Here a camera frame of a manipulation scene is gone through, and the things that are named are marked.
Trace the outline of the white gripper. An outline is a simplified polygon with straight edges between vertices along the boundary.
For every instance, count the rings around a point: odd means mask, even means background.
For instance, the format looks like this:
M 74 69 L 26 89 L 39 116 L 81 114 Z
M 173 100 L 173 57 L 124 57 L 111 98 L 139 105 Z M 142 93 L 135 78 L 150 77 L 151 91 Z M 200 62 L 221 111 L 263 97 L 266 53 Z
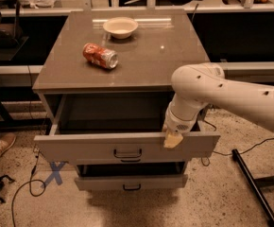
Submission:
M 195 123 L 195 115 L 183 119 L 175 116 L 170 110 L 167 110 L 164 124 L 168 131 L 165 133 L 163 146 L 165 148 L 175 148 L 183 140 L 182 133 L 189 132 L 194 127 Z

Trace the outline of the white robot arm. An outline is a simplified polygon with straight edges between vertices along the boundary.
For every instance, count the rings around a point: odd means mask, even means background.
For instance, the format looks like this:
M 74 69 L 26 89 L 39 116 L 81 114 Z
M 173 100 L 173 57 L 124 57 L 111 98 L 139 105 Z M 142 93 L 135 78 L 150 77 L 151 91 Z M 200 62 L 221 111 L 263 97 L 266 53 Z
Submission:
M 172 74 L 171 85 L 175 94 L 164 120 L 167 148 L 182 142 L 209 104 L 274 132 L 274 86 L 226 79 L 216 63 L 181 66 Z

